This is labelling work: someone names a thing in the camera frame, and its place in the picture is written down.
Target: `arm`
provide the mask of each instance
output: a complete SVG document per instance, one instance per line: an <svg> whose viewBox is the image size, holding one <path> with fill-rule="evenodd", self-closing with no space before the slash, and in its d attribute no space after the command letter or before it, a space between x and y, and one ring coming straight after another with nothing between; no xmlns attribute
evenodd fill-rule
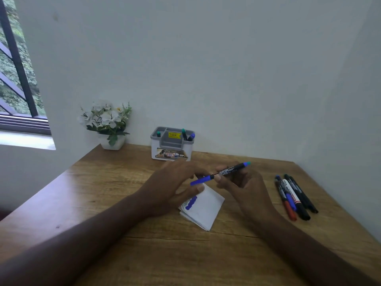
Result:
<svg viewBox="0 0 381 286"><path fill-rule="evenodd" d="M201 184L176 194L193 174L209 173L183 160L164 165L136 193L0 265L0 285L70 285L131 227L179 207L204 189Z"/></svg>
<svg viewBox="0 0 381 286"><path fill-rule="evenodd" d="M229 177L215 176L215 181L237 200L254 231L312 285L380 285L287 222L272 205L258 172L245 168Z"/></svg>

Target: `pen holder compartment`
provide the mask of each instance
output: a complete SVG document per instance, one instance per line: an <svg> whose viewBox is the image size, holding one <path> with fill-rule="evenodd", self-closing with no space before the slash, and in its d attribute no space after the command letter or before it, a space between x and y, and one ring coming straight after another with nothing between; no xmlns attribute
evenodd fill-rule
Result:
<svg viewBox="0 0 381 286"><path fill-rule="evenodd" d="M187 137L194 133L192 130L185 130ZM159 160L176 160L183 158L191 160L192 141L185 140L181 129L172 127L157 127L151 134L151 157Z"/></svg>

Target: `white paper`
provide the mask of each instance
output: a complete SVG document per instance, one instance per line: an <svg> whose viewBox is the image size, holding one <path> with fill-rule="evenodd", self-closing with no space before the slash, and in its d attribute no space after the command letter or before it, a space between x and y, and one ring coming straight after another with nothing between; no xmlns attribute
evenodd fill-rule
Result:
<svg viewBox="0 0 381 286"><path fill-rule="evenodd" d="M225 198L206 184L203 185L204 191L183 203L179 209L182 216L209 231Z"/></svg>

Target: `wood grain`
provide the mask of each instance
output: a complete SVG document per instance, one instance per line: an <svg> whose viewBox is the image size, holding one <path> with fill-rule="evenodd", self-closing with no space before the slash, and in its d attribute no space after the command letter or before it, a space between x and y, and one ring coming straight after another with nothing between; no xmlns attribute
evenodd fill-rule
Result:
<svg viewBox="0 0 381 286"><path fill-rule="evenodd" d="M251 161L263 175L276 209L287 218L273 184L292 175L318 208L310 221L294 222L349 263L381 281L381 246L362 226L292 162L194 152L209 170L217 164ZM100 146L0 222L0 262L86 220L135 192L162 165L150 147ZM225 197L206 232L174 210L134 227L96 261L76 285L305 285L305 281L250 230L238 205Z"/></svg>

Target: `fingernail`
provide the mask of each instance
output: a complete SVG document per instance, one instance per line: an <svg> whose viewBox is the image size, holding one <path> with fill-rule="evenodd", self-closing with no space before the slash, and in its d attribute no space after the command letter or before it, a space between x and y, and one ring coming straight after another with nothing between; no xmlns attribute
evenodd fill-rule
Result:
<svg viewBox="0 0 381 286"><path fill-rule="evenodd" d="M216 180L216 182L219 182L221 180L221 176L220 175L215 175L215 180Z"/></svg>
<svg viewBox="0 0 381 286"><path fill-rule="evenodd" d="M196 189L198 190L198 192L202 192L202 191L205 189L205 187L204 187L203 184L198 184L198 185L196 186Z"/></svg>

